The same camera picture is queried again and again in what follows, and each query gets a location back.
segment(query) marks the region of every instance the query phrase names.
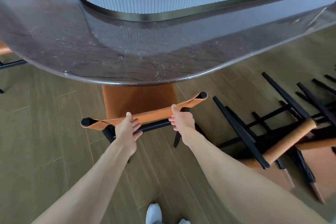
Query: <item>person's right arm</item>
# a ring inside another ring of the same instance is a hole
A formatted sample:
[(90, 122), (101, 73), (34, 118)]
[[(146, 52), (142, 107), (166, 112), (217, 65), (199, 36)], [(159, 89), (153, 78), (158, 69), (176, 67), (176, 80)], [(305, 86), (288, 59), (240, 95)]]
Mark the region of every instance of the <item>person's right arm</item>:
[(279, 185), (222, 152), (195, 130), (190, 112), (172, 106), (169, 120), (194, 153), (223, 205), (243, 224), (327, 223)]

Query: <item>glossy tabletop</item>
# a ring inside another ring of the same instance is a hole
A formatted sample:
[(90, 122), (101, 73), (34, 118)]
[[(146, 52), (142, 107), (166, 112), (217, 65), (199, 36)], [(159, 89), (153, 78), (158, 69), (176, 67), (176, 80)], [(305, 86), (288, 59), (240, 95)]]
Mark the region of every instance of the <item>glossy tabletop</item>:
[(79, 0), (0, 0), (0, 36), (29, 63), (86, 82), (194, 78), (336, 23), (335, 0), (256, 0), (162, 22), (110, 18)]

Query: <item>marble table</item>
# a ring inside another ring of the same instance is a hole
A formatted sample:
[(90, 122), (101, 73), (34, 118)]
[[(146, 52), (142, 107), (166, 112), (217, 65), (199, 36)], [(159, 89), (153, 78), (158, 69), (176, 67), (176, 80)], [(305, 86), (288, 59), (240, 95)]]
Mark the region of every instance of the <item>marble table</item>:
[(38, 68), (74, 80), (157, 85), (195, 78), (336, 23), (336, 0), (254, 0), (130, 22), (79, 0), (0, 0), (0, 36)]

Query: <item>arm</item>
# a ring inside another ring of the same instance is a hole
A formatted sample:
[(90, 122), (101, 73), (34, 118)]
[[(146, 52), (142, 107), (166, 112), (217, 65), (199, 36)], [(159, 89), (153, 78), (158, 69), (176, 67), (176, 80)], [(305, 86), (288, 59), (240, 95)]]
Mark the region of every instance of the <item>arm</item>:
[(194, 153), (223, 205), (245, 223), (327, 223), (291, 193), (222, 152), (195, 130), (189, 112), (172, 106), (169, 120)]
[(96, 164), (68, 192), (42, 213), (33, 224), (99, 224), (142, 131), (138, 120), (126, 118), (115, 127), (116, 139)]

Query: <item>foot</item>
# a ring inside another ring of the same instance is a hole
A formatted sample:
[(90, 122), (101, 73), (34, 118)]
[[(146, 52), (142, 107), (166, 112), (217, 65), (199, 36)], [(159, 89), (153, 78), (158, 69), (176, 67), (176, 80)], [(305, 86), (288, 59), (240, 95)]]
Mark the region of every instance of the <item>foot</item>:
[(162, 212), (158, 203), (151, 204), (146, 214), (146, 224), (154, 224), (155, 222), (162, 222)]
[(178, 224), (191, 224), (190, 221), (182, 219)]

